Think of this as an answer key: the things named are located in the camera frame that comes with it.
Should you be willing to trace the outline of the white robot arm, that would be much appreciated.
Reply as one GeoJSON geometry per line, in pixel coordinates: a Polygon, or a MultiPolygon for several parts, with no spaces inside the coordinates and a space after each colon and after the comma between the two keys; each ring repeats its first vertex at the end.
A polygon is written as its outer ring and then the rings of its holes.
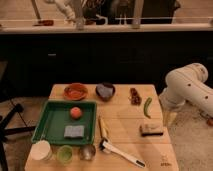
{"type": "Polygon", "coordinates": [[[186,101],[213,118],[213,88],[205,84],[207,79],[208,70],[200,63],[192,63],[167,73],[166,87],[159,95],[165,126],[171,123],[172,114],[181,109],[186,101]]]}

